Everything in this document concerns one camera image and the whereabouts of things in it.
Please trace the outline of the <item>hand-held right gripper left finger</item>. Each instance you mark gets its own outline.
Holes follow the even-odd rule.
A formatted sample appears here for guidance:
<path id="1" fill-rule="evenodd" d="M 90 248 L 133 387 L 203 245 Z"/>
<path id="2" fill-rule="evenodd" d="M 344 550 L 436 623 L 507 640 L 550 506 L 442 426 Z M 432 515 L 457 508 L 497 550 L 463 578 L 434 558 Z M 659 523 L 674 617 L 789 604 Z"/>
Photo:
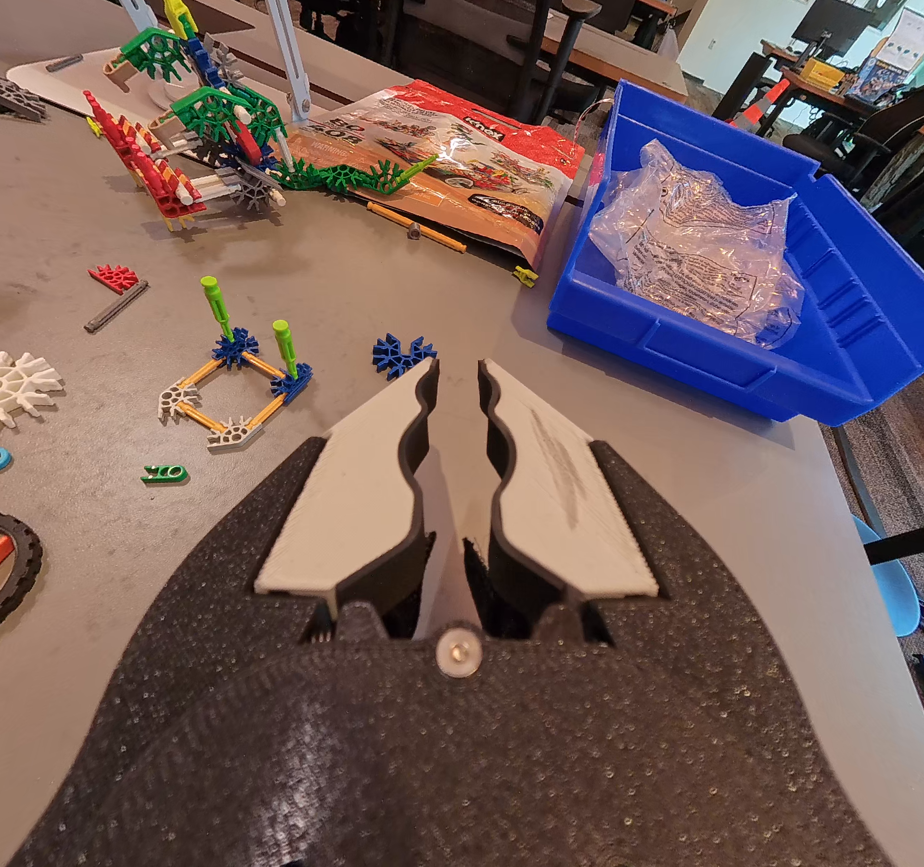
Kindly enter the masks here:
<path id="1" fill-rule="evenodd" d="M 366 601 L 418 615 L 433 539 L 415 473 L 430 450 L 440 365 L 425 360 L 331 427 L 257 573 L 255 593 Z"/>

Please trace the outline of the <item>computer monitor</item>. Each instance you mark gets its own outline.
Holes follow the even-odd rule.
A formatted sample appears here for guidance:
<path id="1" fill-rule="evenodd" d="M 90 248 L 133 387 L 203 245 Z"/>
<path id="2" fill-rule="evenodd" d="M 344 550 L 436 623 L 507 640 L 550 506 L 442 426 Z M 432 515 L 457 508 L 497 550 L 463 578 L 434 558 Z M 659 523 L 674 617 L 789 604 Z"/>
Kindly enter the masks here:
<path id="1" fill-rule="evenodd" d="M 818 44 L 813 56 L 827 61 L 844 56 L 863 31 L 873 13 L 843 0 L 815 0 L 792 33 L 792 40 Z"/>

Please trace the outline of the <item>dark grey toy connector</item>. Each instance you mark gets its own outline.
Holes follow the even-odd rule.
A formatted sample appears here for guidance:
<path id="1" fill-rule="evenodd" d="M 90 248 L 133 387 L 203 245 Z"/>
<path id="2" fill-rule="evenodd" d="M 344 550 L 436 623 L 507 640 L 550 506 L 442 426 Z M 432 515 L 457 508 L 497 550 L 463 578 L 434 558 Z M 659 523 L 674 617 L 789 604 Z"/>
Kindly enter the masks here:
<path id="1" fill-rule="evenodd" d="M 47 110 L 41 100 L 28 89 L 21 88 L 6 76 L 1 76 L 1 114 L 29 122 L 44 122 Z"/>

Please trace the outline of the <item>black toy tyre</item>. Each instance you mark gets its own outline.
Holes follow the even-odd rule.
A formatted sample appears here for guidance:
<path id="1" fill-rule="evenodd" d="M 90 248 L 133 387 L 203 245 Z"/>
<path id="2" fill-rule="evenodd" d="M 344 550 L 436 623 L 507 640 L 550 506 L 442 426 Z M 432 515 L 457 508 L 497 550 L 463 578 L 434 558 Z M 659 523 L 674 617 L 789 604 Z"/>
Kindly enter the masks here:
<path id="1" fill-rule="evenodd" d="M 3 513 L 1 534 L 11 535 L 16 544 L 15 554 L 1 564 L 1 622 L 4 622 L 36 582 L 41 568 L 42 545 L 39 536 L 28 524 Z"/>

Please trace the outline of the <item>orange traffic cone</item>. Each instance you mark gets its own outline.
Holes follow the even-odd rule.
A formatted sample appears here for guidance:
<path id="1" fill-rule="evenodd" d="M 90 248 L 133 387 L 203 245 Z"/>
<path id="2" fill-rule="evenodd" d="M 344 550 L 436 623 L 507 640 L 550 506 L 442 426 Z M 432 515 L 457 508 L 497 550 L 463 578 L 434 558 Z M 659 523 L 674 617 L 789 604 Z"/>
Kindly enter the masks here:
<path id="1" fill-rule="evenodd" d="M 740 112 L 736 119 L 736 125 L 744 127 L 751 132 L 755 132 L 762 118 L 768 110 L 774 106 L 780 96 L 790 86 L 786 78 L 781 78 L 772 88 L 767 90 L 761 97 L 750 104 L 744 111 Z"/>

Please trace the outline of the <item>colourful construction toy model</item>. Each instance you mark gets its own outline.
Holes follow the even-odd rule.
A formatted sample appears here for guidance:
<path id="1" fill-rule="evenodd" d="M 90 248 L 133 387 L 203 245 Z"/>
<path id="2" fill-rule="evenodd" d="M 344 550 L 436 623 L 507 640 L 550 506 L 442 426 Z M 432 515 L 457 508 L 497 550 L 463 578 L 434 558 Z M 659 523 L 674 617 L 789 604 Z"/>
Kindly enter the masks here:
<path id="1" fill-rule="evenodd" d="M 239 82 L 230 51 L 198 27 L 182 0 L 163 0 L 169 29 L 138 33 L 109 64 L 105 76 L 127 92 L 138 73 L 170 81 L 181 67 L 201 86 L 144 126 L 107 111 L 85 90 L 104 138 L 152 198 L 169 230 L 189 226 L 206 202 L 231 197 L 249 208 L 284 206 L 283 190 L 325 188 L 346 194 L 363 188 L 388 196 L 433 164 L 426 157 L 407 169 L 380 160 L 369 170 L 347 164 L 317 168 L 294 159 L 277 106 Z"/>

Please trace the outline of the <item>blue double toy connector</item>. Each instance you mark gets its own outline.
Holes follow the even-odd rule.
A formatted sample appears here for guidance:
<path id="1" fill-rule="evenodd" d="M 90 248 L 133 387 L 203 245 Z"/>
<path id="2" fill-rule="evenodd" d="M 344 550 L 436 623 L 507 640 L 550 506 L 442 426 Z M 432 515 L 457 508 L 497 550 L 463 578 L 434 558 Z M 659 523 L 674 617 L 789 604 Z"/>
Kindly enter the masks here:
<path id="1" fill-rule="evenodd" d="M 402 343 L 390 332 L 383 339 L 378 339 L 372 348 L 372 364 L 378 373 L 385 373 L 387 381 L 399 378 L 425 359 L 437 356 L 433 344 L 424 342 L 423 337 L 410 342 L 409 348 L 404 351 Z"/>

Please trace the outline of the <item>light blue chair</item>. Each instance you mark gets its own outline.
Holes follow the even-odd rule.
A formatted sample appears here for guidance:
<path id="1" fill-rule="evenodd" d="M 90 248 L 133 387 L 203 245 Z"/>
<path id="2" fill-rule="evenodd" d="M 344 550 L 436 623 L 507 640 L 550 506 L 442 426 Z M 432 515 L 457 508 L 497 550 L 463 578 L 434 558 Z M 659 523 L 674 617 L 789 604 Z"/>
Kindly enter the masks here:
<path id="1" fill-rule="evenodd" d="M 904 638 L 916 630 L 921 621 L 918 591 L 902 560 L 922 553 L 923 529 L 881 537 L 860 518 L 854 517 L 861 541 L 889 613 L 895 635 Z"/>

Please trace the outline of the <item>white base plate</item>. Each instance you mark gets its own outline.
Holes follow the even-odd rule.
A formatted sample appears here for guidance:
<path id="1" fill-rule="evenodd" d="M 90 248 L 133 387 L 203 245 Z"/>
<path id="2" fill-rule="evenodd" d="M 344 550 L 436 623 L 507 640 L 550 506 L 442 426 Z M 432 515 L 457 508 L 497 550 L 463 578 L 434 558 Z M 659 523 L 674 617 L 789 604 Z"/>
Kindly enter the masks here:
<path id="1" fill-rule="evenodd" d="M 6 77 L 16 85 L 58 107 L 75 112 L 88 112 L 90 105 L 83 92 L 89 90 L 98 102 L 116 118 L 126 116 L 133 122 L 148 123 L 161 115 L 148 93 L 152 80 L 144 73 L 137 74 L 128 82 L 130 90 L 123 91 L 104 74 L 104 66 L 114 59 L 118 47 L 84 53 L 84 61 L 56 75 L 47 73 L 45 65 L 51 59 L 33 64 L 21 64 L 6 72 Z M 194 76 L 180 69 L 181 76 Z"/>

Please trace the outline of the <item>clear plastic bag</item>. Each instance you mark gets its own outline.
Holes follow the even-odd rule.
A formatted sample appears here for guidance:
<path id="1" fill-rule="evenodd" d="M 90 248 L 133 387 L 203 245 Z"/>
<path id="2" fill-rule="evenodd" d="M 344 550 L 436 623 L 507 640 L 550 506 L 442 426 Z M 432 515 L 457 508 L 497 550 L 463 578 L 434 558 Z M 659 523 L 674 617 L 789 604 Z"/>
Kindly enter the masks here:
<path id="1" fill-rule="evenodd" d="M 771 350 L 796 332 L 804 300 L 784 259 L 795 198 L 737 204 L 716 175 L 653 139 L 641 167 L 607 188 L 589 237 L 619 288 Z"/>

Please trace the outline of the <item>white snowflake toy connector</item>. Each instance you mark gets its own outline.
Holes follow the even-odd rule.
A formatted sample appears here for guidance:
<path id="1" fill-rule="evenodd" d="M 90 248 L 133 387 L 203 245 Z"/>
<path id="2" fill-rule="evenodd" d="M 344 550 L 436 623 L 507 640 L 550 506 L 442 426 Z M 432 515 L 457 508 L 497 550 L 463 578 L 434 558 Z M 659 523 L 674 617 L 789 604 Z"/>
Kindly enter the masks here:
<path id="1" fill-rule="evenodd" d="M 16 412 L 39 417 L 38 407 L 51 406 L 50 392 L 64 390 L 63 377 L 46 359 L 26 352 L 15 358 L 1 352 L 1 422 L 17 427 Z"/>

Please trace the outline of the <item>square toy rod frame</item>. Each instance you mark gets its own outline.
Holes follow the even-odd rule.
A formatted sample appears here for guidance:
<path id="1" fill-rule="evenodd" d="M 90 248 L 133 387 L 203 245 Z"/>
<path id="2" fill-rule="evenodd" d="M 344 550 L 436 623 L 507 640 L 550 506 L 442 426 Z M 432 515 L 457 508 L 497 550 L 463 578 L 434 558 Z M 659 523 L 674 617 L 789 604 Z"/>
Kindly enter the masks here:
<path id="1" fill-rule="evenodd" d="M 247 329 L 232 327 L 222 290 L 213 276 L 201 278 L 202 291 L 221 333 L 215 342 L 210 360 L 192 375 L 180 379 L 158 398 L 157 418 L 161 424 L 169 420 L 186 418 L 207 431 L 206 446 L 212 452 L 240 449 L 259 435 L 264 425 L 288 406 L 305 390 L 313 377 L 307 363 L 296 359 L 289 324 L 283 319 L 272 323 L 272 332 L 283 360 L 283 368 L 276 368 L 260 357 L 260 345 Z M 200 385 L 221 368 L 255 369 L 270 382 L 269 403 L 250 418 L 239 417 L 221 422 L 199 409 L 202 401 Z"/>

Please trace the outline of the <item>small red toy connector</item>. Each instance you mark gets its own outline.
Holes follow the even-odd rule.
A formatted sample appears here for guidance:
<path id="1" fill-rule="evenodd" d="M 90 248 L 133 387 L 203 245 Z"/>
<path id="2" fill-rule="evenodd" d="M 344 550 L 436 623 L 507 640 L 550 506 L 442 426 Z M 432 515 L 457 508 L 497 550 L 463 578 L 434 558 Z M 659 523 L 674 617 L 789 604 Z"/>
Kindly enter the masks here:
<path id="1" fill-rule="evenodd" d="M 138 275 L 132 269 L 122 265 L 98 265 L 95 268 L 88 269 L 87 273 L 91 278 L 119 296 L 140 283 Z"/>

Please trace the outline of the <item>white round stand base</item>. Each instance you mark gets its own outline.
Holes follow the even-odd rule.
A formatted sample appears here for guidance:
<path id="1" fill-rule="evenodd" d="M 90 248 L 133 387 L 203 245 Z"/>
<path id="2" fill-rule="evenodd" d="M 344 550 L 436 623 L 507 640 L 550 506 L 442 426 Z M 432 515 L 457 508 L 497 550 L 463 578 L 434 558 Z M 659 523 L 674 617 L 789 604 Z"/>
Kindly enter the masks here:
<path id="1" fill-rule="evenodd" d="M 154 104 L 166 111 L 200 86 L 197 76 L 181 76 L 178 80 L 167 81 L 163 75 L 157 74 L 148 84 L 148 93 Z"/>

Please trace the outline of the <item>blue plastic bin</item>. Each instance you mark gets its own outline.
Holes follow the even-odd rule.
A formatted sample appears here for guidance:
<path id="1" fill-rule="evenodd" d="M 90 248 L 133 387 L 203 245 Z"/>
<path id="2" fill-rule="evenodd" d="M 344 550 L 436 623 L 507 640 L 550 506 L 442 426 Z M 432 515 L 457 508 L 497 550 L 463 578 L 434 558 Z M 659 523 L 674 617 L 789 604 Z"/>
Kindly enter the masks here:
<path id="1" fill-rule="evenodd" d="M 833 177 L 813 189 L 809 206 L 831 248 L 805 275 L 874 409 L 922 375 L 922 269 Z"/>
<path id="2" fill-rule="evenodd" d="M 687 168 L 717 175 L 740 205 L 793 196 L 809 177 L 809 164 L 778 146 L 621 81 L 552 295 L 548 328 L 774 421 L 802 414 L 839 424 L 867 411 L 869 392 L 817 307 L 800 261 L 792 268 L 806 288 L 802 322 L 773 351 L 618 288 L 613 266 L 590 241 L 590 222 L 616 174 L 640 168 L 641 147 L 653 139 Z"/>

